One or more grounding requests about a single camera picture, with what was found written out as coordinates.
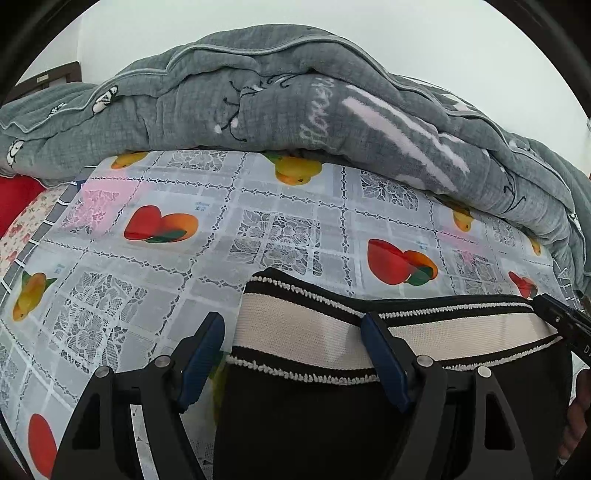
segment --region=bed sheet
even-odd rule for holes
[[[226,320],[229,351],[243,287],[265,267],[366,299],[547,292],[575,302],[535,239],[376,174],[228,151],[108,158],[68,186],[0,282],[0,408],[27,460],[39,465],[31,436],[59,444],[99,365],[141,368],[211,310]],[[183,416],[209,478],[213,409],[208,380]],[[141,409],[132,413],[144,473],[156,478]]]
[[[14,259],[51,212],[65,189],[65,186],[61,186],[41,192],[14,219],[10,228],[0,238],[0,277],[6,274]]]

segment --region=white wall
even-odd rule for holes
[[[543,53],[483,0],[100,0],[83,16],[83,79],[208,33],[262,23],[324,28],[389,71],[445,87],[505,129],[591,171],[591,136],[574,94]]]
[[[31,63],[20,82],[38,73],[78,60],[78,35],[80,18],[74,20]]]

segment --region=red pillow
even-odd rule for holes
[[[31,177],[0,177],[0,237],[43,190],[41,184]]]

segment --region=wooden headboard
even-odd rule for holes
[[[61,65],[31,77],[17,84],[6,97],[5,103],[12,102],[31,93],[48,88],[56,83],[81,82],[82,71],[77,61]]]

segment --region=gray comforter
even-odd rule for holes
[[[300,150],[446,194],[529,229],[579,290],[591,290],[591,183],[582,173],[317,28],[208,35],[102,85],[57,86],[0,109],[0,172],[45,184],[70,180],[82,159],[196,146]]]

